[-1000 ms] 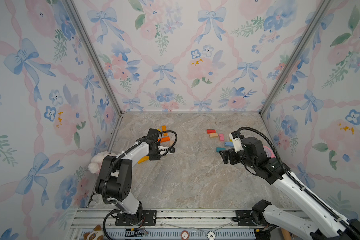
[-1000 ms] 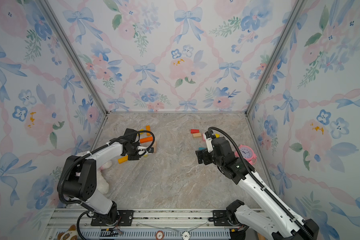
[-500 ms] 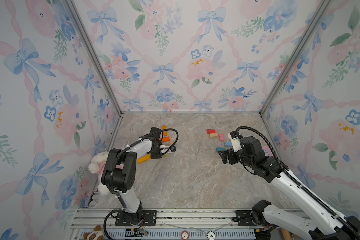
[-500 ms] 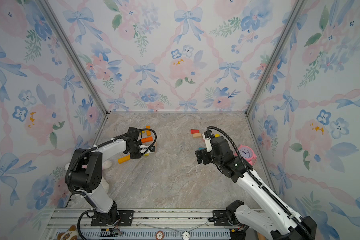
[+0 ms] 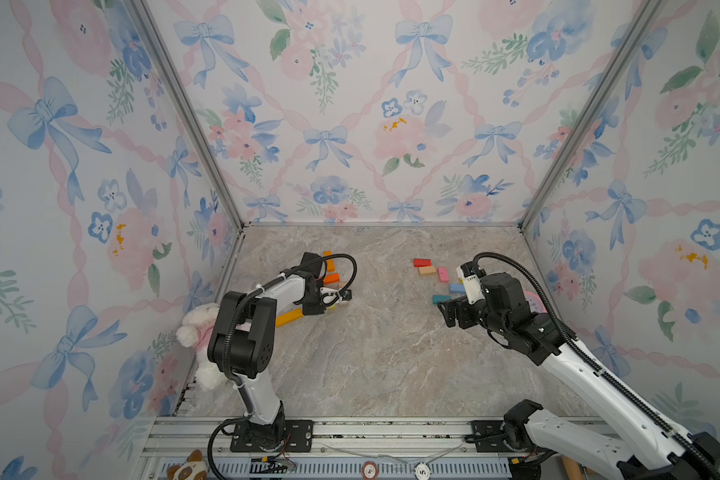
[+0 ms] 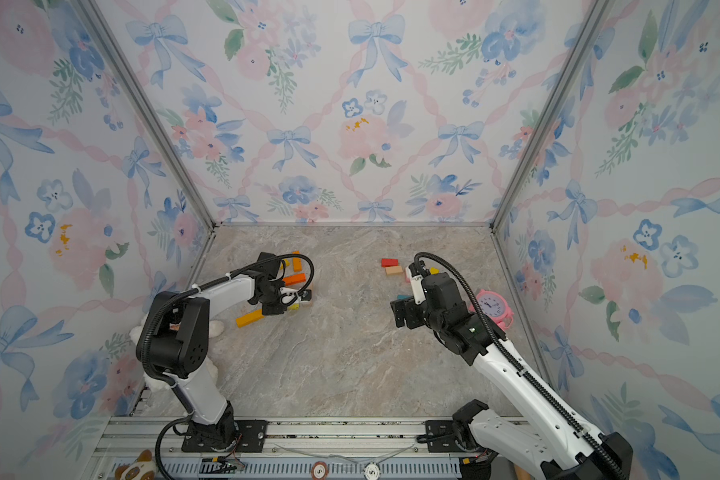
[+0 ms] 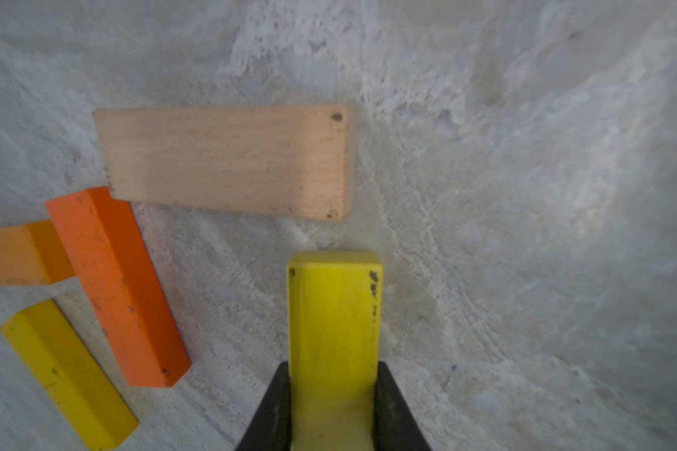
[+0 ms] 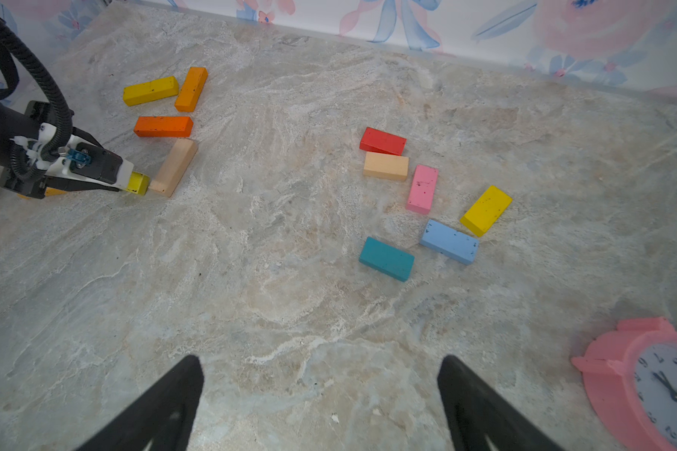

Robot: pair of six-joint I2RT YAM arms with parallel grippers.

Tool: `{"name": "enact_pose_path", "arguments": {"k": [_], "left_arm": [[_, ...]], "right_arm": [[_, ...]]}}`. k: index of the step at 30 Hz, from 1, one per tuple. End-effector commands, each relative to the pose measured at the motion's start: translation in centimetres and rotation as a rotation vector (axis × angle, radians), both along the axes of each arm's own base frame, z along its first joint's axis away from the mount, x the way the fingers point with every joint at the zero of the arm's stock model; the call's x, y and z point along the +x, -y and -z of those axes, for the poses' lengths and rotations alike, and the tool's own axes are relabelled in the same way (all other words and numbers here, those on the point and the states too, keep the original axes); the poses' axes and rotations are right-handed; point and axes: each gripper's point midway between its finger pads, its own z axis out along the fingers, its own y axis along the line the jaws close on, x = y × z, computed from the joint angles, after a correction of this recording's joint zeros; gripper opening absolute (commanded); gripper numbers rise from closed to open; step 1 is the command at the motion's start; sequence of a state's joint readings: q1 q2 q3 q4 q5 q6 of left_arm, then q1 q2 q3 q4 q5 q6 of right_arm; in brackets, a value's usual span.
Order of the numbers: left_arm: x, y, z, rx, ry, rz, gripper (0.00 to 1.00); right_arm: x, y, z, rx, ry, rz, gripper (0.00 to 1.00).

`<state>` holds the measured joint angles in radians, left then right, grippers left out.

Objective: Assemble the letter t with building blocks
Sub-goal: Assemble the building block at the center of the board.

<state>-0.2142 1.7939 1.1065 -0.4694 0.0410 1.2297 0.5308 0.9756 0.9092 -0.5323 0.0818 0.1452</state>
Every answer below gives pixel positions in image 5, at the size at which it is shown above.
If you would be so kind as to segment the red-orange block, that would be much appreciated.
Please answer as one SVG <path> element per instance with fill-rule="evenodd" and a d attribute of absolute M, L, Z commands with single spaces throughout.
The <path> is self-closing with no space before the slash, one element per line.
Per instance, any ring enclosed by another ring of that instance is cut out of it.
<path fill-rule="evenodd" d="M 323 279 L 323 283 L 325 285 L 337 284 L 340 281 L 341 281 L 341 278 L 338 273 L 329 274 L 329 275 L 325 276 Z"/>

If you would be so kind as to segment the amber yellow block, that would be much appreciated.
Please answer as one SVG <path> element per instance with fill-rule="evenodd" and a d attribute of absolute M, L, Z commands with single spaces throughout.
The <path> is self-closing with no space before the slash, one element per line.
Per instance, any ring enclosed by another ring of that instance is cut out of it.
<path fill-rule="evenodd" d="M 304 314 L 301 309 L 296 309 L 289 311 L 287 313 L 284 313 L 282 315 L 279 315 L 276 318 L 275 326 L 277 328 L 283 327 L 285 325 L 288 325 L 290 323 L 293 323 L 301 318 L 304 317 Z"/>

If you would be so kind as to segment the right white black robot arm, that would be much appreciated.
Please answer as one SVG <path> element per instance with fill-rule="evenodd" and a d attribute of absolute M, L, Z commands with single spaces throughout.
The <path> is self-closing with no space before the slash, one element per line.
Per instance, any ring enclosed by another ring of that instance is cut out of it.
<path fill-rule="evenodd" d="M 560 454 L 607 479 L 719 479 L 720 443 L 692 433 L 651 407 L 613 376 L 551 309 L 531 309 L 520 282 L 506 273 L 464 282 L 465 293 L 438 303 L 449 328 L 480 326 L 500 346 L 528 358 L 565 383 L 615 434 L 565 420 L 523 400 L 500 428 L 466 436 L 478 447 L 502 444 L 513 452 Z"/>

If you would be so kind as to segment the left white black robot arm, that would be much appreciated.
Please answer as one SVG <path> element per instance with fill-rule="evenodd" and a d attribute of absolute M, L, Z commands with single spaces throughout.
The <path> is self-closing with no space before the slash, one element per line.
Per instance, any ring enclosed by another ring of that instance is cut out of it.
<path fill-rule="evenodd" d="M 269 364 L 276 319 L 292 306 L 314 316 L 350 301 L 357 273 L 357 261 L 349 254 L 307 252 L 298 265 L 252 291 L 229 291 L 223 296 L 207 358 L 234 384 L 245 405 L 242 417 L 220 425 L 220 432 L 230 438 L 231 452 L 267 455 L 311 450 L 314 422 L 288 420 L 272 385 Z"/>

